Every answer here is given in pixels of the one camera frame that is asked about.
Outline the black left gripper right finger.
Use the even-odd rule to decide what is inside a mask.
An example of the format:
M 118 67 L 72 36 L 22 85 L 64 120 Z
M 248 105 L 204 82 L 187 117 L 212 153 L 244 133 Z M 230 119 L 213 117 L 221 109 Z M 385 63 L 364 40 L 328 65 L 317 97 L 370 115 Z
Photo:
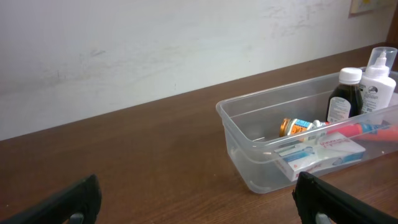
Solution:
M 308 173 L 292 192 L 302 223 L 397 223 L 394 218 Z

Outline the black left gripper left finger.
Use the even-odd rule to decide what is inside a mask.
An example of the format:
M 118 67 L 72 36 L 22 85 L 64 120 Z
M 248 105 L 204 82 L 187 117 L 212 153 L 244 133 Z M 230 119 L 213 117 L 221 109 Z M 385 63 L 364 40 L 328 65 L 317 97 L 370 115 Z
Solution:
M 91 174 L 1 224 L 95 223 L 101 201 L 98 177 Z

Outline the white medicine box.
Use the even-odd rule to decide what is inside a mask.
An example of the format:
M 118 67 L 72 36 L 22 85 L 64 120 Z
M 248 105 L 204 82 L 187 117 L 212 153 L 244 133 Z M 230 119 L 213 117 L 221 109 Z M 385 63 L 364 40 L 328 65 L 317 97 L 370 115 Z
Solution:
M 276 166 L 295 181 L 300 172 L 314 173 L 360 161 L 366 149 L 341 133 L 332 133 L 275 150 Z

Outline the small gold-lid balm jar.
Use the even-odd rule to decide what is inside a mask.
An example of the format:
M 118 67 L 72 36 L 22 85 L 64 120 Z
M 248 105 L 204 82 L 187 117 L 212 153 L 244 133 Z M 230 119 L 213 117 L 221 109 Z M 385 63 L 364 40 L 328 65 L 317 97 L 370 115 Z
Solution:
M 315 125 L 311 122 L 304 121 L 301 119 L 291 119 L 291 118 L 284 118 L 279 130 L 279 136 L 289 136 L 297 133 L 301 133 L 304 131 L 308 131 L 314 128 Z

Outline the orange tablet tube white cap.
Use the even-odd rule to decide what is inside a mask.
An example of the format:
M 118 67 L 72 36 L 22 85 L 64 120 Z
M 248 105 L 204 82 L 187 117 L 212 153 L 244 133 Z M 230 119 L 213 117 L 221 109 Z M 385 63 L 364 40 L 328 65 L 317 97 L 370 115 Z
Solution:
M 318 134 L 309 136 L 308 139 L 316 139 L 333 133 L 340 133 L 347 138 L 357 140 L 397 142 L 397 125 L 389 123 L 354 123 L 334 129 L 323 129 Z

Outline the black bottle white cap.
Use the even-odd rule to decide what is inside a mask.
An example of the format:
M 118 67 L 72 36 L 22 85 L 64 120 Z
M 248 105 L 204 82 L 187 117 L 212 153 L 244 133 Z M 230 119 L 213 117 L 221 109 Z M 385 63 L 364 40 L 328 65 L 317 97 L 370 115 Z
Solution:
M 354 67 L 342 68 L 339 72 L 339 84 L 328 99 L 326 121 L 334 123 L 361 114 L 363 98 L 359 83 L 362 70 Z

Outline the white spray bottle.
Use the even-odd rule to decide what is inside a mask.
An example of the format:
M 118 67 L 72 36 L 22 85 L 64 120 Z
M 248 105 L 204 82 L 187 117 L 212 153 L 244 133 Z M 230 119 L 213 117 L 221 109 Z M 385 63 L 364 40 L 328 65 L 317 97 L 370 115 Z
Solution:
M 396 87 L 396 81 L 389 77 L 396 55 L 397 49 L 393 47 L 372 50 L 359 83 L 363 99 L 361 114 L 387 108 Z

